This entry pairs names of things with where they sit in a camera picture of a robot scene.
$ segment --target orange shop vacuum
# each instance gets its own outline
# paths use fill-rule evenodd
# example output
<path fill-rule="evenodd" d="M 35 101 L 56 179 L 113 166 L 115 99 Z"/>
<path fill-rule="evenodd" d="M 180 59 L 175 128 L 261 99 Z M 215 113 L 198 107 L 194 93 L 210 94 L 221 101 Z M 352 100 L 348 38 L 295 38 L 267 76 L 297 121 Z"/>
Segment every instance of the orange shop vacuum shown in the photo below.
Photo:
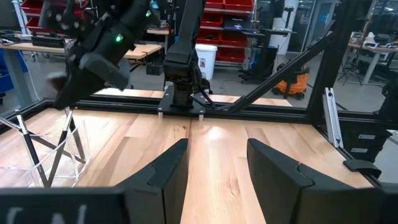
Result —
<path fill-rule="evenodd" d="M 286 66 L 285 63 L 280 64 L 277 67 L 277 71 Z M 278 83 L 271 92 L 275 95 L 283 95 L 284 99 L 288 96 L 293 96 L 298 100 L 302 100 L 305 97 L 305 91 L 307 90 L 307 80 L 310 68 L 306 65 L 300 67 L 299 70 L 285 78 L 283 81 Z"/>

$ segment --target white bucket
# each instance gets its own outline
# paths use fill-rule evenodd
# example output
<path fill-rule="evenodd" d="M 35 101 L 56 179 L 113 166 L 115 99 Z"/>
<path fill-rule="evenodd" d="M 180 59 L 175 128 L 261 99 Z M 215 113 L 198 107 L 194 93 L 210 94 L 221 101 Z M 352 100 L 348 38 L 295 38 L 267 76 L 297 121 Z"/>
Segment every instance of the white bucket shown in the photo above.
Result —
<path fill-rule="evenodd" d="M 206 44 L 196 44 L 199 61 L 198 65 L 203 78 L 213 79 L 214 64 L 216 62 L 217 47 Z"/>

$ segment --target cable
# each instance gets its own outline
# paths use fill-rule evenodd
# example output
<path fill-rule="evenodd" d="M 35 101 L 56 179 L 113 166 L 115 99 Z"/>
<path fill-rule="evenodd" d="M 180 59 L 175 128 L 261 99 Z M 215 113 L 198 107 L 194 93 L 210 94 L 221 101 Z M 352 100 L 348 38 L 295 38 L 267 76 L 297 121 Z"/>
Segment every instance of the cable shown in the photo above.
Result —
<path fill-rule="evenodd" d="M 37 94 L 37 91 L 36 91 L 36 87 L 35 87 L 35 85 L 33 84 L 33 78 L 32 78 L 32 74 L 30 73 L 29 67 L 27 66 L 27 64 L 26 64 L 26 62 L 25 62 L 24 56 L 23 56 L 23 54 L 21 53 L 21 51 L 20 51 L 20 50 L 18 50 L 18 52 L 19 52 L 19 55 L 22 57 L 22 59 L 23 59 L 23 61 L 24 61 L 24 63 L 25 63 L 25 66 L 26 66 L 27 72 L 28 72 L 28 74 L 29 74 L 29 77 L 30 77 L 30 82 L 32 83 L 33 92 L 35 93 L 35 95 L 36 95 L 37 99 L 38 99 L 38 100 L 40 100 L 40 97 L 39 97 L 39 95 Z"/>

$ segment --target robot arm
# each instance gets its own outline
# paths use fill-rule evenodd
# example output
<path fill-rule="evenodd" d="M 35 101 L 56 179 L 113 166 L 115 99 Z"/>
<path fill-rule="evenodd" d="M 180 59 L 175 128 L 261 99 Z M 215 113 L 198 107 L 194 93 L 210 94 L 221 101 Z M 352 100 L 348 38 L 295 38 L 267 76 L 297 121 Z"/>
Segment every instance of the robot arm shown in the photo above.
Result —
<path fill-rule="evenodd" d="M 75 15 L 73 0 L 65 7 L 57 2 L 47 5 L 43 16 L 47 27 L 62 30 L 76 39 L 67 55 L 65 84 L 54 107 L 62 109 L 104 88 L 108 82 L 123 90 L 128 77 L 116 66 L 148 24 L 160 25 L 156 2 L 151 0 L 100 1 L 106 13 L 98 20 L 89 14 Z"/>
<path fill-rule="evenodd" d="M 90 15 L 78 18 L 73 9 L 74 0 L 68 0 L 66 9 L 56 2 L 42 9 L 40 20 L 51 29 L 62 30 L 76 42 L 69 50 L 68 73 L 54 107 L 60 110 L 69 106 L 105 88 L 105 82 L 125 89 L 128 77 L 119 73 L 116 65 L 128 50 L 134 50 L 134 41 L 147 25 L 160 26 L 157 3 L 154 0 L 102 0 L 99 3 L 106 13 L 95 20 Z M 204 5 L 204 0 L 186 1 L 179 40 L 165 57 L 165 79 L 175 83 L 177 106 L 192 104 L 190 95 L 195 86 L 200 86 L 195 42 Z"/>

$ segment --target green led light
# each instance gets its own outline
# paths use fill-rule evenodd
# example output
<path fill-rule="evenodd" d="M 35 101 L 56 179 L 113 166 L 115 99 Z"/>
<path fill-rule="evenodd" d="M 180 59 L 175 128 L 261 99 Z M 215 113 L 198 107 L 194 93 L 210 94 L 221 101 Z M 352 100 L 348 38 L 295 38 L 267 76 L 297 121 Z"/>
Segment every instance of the green led light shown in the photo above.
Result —
<path fill-rule="evenodd" d="M 121 34 L 119 34 L 117 37 L 116 37 L 116 42 L 120 42 L 120 41 L 122 41 L 123 40 L 123 36 L 121 35 Z"/>

